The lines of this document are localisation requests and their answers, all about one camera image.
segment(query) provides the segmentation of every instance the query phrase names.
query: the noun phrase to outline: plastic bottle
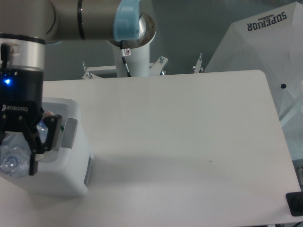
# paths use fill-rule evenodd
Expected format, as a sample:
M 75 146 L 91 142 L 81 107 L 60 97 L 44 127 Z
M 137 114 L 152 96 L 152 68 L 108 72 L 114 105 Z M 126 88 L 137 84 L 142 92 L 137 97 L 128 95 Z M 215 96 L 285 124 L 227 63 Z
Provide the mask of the plastic bottle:
M 48 128 L 43 121 L 37 125 L 40 140 L 45 142 Z M 16 178 L 24 177 L 29 171 L 31 151 L 22 134 L 10 134 L 0 146 L 0 172 Z

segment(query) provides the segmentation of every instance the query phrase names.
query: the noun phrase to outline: blue led light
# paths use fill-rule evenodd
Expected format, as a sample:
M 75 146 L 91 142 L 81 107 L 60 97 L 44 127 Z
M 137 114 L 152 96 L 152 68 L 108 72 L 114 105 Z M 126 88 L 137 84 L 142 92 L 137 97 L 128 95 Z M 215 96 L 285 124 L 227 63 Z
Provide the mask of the blue led light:
M 6 80 L 4 80 L 4 82 L 8 85 L 8 84 L 10 84 L 10 79 L 6 79 Z

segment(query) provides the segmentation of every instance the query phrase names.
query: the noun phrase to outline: white umbrella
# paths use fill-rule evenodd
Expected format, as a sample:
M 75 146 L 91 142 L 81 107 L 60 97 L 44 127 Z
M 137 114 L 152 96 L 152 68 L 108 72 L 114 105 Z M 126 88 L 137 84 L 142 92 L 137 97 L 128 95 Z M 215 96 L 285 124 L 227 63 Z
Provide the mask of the white umbrella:
M 282 115 L 300 94 L 303 80 L 303 5 L 294 2 L 232 23 L 205 72 L 237 70 L 262 70 Z M 303 137 L 295 140 L 303 130 L 294 128 L 299 120 L 302 113 L 285 125 L 284 133 L 290 150 L 296 147 L 303 154 Z

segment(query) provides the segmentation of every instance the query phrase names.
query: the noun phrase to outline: blue joint cap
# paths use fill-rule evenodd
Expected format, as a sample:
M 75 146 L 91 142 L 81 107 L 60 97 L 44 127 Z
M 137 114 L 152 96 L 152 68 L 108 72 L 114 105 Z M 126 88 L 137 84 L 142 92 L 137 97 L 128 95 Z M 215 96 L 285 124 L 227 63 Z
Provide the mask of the blue joint cap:
M 132 40 L 139 37 L 140 0 L 122 0 L 117 9 L 113 34 L 115 41 Z

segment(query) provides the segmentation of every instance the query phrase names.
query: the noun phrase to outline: gray floor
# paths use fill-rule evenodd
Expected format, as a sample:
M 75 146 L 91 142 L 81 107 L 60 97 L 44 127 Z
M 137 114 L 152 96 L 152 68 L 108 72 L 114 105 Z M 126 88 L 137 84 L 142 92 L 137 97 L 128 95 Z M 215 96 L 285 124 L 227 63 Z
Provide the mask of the gray floor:
M 169 58 L 168 74 L 191 73 L 199 53 L 206 66 L 229 25 L 294 0 L 142 0 L 156 22 L 151 61 Z M 87 67 L 114 65 L 106 41 L 69 41 L 46 47 L 45 80 L 80 79 Z

